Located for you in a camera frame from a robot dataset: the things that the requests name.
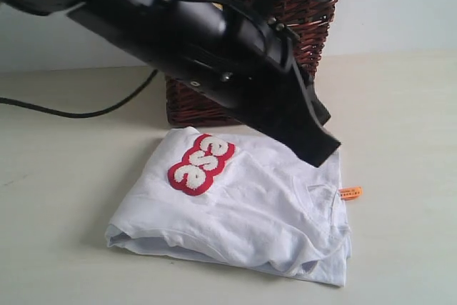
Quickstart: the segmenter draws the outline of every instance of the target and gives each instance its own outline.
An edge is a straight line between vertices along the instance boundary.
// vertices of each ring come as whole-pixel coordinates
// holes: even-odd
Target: orange tag
[[[354,200],[363,194],[363,189],[359,187],[350,187],[348,189],[340,189],[340,195],[343,200]]]

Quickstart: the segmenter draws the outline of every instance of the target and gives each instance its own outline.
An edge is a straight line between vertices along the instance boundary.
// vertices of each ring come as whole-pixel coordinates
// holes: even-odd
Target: white wall
[[[457,49],[456,0],[341,0],[325,54]],[[0,71],[141,64],[57,14],[0,6]]]

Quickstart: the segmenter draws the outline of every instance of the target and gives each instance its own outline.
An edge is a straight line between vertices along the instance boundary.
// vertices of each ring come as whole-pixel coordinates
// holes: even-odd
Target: wicker basket
[[[293,27],[301,36],[295,56],[313,76],[321,60],[337,1],[318,3],[309,0],[283,0],[272,13],[285,24],[295,24],[297,21],[302,23]],[[237,124],[234,119],[225,115],[218,104],[169,77],[166,78],[166,98],[169,123],[174,126]]]

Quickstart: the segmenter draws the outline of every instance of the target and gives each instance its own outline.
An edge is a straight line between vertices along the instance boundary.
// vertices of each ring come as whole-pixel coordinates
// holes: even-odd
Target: red patch
[[[203,134],[186,151],[181,162],[169,169],[170,185],[189,196],[200,196],[209,190],[214,177],[222,173],[234,154],[233,144]]]

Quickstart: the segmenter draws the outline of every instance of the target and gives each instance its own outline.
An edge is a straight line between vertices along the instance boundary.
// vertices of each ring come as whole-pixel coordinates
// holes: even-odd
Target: tabletop
[[[94,111],[149,68],[0,76],[0,96]],[[97,119],[0,106],[0,304],[457,304],[457,52],[323,59],[353,257],[338,289],[107,249],[111,215],[170,126],[159,77]],[[245,126],[202,129],[256,134]]]

